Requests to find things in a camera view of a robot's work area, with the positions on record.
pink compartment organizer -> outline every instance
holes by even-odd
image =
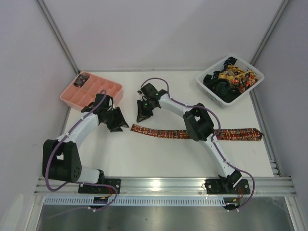
[[[107,95],[114,99],[116,106],[123,98],[121,84],[88,72],[81,72],[80,75],[89,76],[88,80],[82,85],[82,87],[79,88],[74,85],[77,76],[60,96],[60,99],[68,106],[81,111],[90,102],[93,102],[96,94],[101,93],[102,90],[107,91]]]

white plastic basket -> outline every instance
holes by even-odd
[[[254,71],[254,73],[256,74],[258,81],[250,88],[248,88],[248,90],[246,90],[243,94],[241,94],[239,97],[237,97],[235,100],[233,100],[231,103],[226,103],[224,102],[220,97],[218,97],[215,93],[213,93],[209,88],[207,88],[204,84],[203,84],[203,79],[204,77],[209,74],[212,75],[214,71],[221,71],[223,70],[223,64],[225,63],[225,61],[229,58],[229,57],[234,57],[237,59],[235,66],[242,69],[243,71]],[[197,82],[200,84],[200,86],[202,87],[202,89],[204,90],[204,92],[208,95],[208,97],[213,100],[219,107],[223,108],[226,106],[230,106],[232,104],[234,104],[235,102],[237,102],[238,100],[240,100],[242,97],[244,97],[245,95],[247,95],[249,93],[249,91],[251,91],[253,88],[255,88],[260,82],[262,82],[264,80],[264,74],[262,74],[258,69],[256,69],[254,66],[250,65],[248,62],[244,61],[243,59],[237,57],[236,55],[228,55],[225,58],[223,58],[222,60],[220,60],[219,62],[215,63],[214,65],[212,65],[210,68],[208,68],[207,70],[205,70],[204,72],[202,72],[200,75],[198,75],[197,77]]]

white panel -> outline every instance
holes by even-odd
[[[41,175],[43,143],[59,135],[67,111],[60,93],[74,73],[35,1],[1,1],[0,28],[0,222],[23,194],[22,214],[13,217],[19,231]],[[12,230],[7,225],[0,230]]]
[[[282,0],[46,0],[80,70],[250,61]]]
[[[308,1],[292,1],[256,67],[256,88],[282,174],[291,176],[308,217]]]

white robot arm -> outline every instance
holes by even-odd
[[[107,125],[110,132],[122,131],[128,128],[119,107],[113,104],[113,98],[97,94],[95,102],[82,109],[80,119],[69,132],[55,140],[46,140],[43,146],[43,176],[48,172],[48,178],[66,182],[103,183],[102,170],[81,165],[78,148],[89,133],[100,123]]]
[[[144,85],[138,92],[141,95],[141,99],[137,101],[137,122],[150,118],[153,115],[152,110],[156,107],[166,109],[181,116],[184,119],[190,137],[205,148],[216,164],[220,179],[225,181],[225,187],[234,188],[237,186],[242,179],[242,175],[238,170],[230,166],[231,163],[219,145],[216,136],[213,136],[214,124],[206,110],[182,106],[174,102],[169,97],[167,91],[157,91],[150,83]]]

metal frame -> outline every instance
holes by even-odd
[[[288,206],[289,214],[295,231],[308,230],[308,224],[302,216],[303,211],[300,208],[300,203],[297,197],[285,197]]]
[[[95,196],[47,196],[45,205],[97,206]],[[223,197],[125,196],[116,198],[112,206],[225,206]]]
[[[121,179],[121,193],[119,197],[126,196],[172,196],[172,197],[217,197],[217,195],[207,195],[203,186],[206,179],[217,179],[215,177],[109,177],[109,179]],[[296,196],[296,192],[290,177],[255,177],[256,190],[254,197],[260,196]],[[52,187],[63,184],[62,181],[49,180]],[[52,195],[74,196],[78,194],[78,184],[69,183]],[[50,191],[46,188],[45,179],[40,177],[34,195],[46,196]],[[82,194],[83,196],[93,196],[93,194]],[[234,195],[221,195],[222,197],[234,197]]]
[[[25,231],[34,231],[37,228],[39,217],[44,205],[45,196],[33,196],[33,206],[31,211],[29,211],[29,219],[25,223],[23,230]]]
[[[38,5],[38,8],[40,9],[41,13],[43,14],[43,17],[45,18],[47,24],[49,25],[49,28],[51,29],[53,35],[55,36],[56,40],[58,41],[58,44],[60,45],[64,55],[66,56],[68,62],[72,66],[74,72],[76,74],[79,73],[78,67],[73,59],[73,56],[71,55],[71,52],[69,51],[66,43],[64,42],[64,39],[61,36],[61,33],[54,22],[54,19],[52,18],[52,15],[50,14],[44,0],[35,0],[35,2]]]
[[[280,4],[280,7],[279,9],[277,10],[263,40],[261,41],[254,57],[252,58],[250,64],[251,65],[255,65],[260,54],[262,53],[264,47],[266,46],[269,38],[271,37],[274,29],[276,28],[278,22],[280,21],[283,13],[285,12],[285,10],[287,9],[287,7],[289,6],[290,2],[292,0],[282,0],[281,4]],[[253,104],[253,107],[255,109],[255,113],[256,113],[256,116],[257,116],[257,120],[258,120],[258,124],[262,130],[262,132],[264,133],[264,144],[265,144],[265,147],[266,147],[266,150],[267,150],[267,153],[268,153],[268,156],[269,156],[269,160],[270,161],[274,161],[275,162],[275,165],[276,165],[276,169],[278,171],[278,175],[281,176],[281,172],[279,170],[279,163],[277,163],[277,158],[276,158],[276,155],[275,155],[275,147],[273,145],[273,141],[272,141],[272,138],[271,138],[271,135],[270,135],[270,132],[269,132],[269,128],[268,128],[268,125],[266,123],[266,120],[264,119],[265,117],[263,116],[264,114],[262,113],[262,107],[260,106],[259,102],[260,100],[258,100],[258,96],[257,96],[257,92],[255,89],[253,89],[252,91],[249,92],[250,94],[250,98],[251,98],[251,101],[252,101],[252,104]]]

